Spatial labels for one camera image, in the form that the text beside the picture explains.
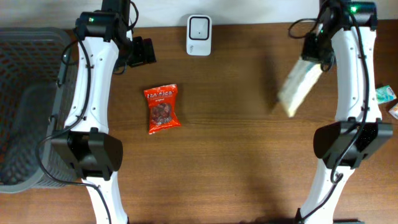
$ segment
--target green indicator light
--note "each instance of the green indicator light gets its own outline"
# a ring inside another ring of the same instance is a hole
[[[351,6],[351,12],[355,13],[358,10],[358,8],[356,6]]]

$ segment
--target plastic packet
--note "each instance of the plastic packet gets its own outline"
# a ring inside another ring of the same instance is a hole
[[[144,91],[150,110],[149,134],[181,126],[174,112],[177,93],[176,84],[160,86]]]

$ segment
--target wooden table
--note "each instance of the wooden table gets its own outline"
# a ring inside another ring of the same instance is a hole
[[[188,56],[185,27],[137,29],[152,38],[157,63],[112,80],[110,134],[122,140],[119,187],[133,223],[238,223],[292,218],[310,190],[315,130],[334,122],[335,69],[322,75],[288,119],[277,92],[302,40],[288,24],[215,26],[209,57]],[[376,84],[398,93],[398,21],[382,21]],[[148,135],[142,91],[178,85],[181,128]],[[385,122],[396,103],[381,105]],[[363,162],[346,185],[335,218],[398,223],[398,135]],[[95,223],[86,189],[32,189],[0,195],[0,223]]]

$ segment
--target red snack bag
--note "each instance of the red snack bag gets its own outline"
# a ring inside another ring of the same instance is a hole
[[[174,113],[177,93],[176,84],[144,91],[150,109],[149,134],[154,134],[162,129],[181,126]]]

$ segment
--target table surface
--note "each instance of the table surface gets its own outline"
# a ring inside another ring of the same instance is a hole
[[[209,57],[185,51],[186,28],[137,29],[152,38],[157,63],[114,76],[110,134],[123,142],[123,206],[133,223],[239,223],[292,218],[317,167],[315,130],[334,122],[336,70],[324,73],[294,118],[277,102],[303,40],[289,24],[215,26]],[[398,21],[381,21],[376,85],[398,92]],[[148,135],[143,90],[176,83],[182,127]],[[394,103],[380,106],[384,121]],[[335,218],[398,223],[398,135],[361,164]],[[85,188],[0,195],[0,223],[95,223]]]

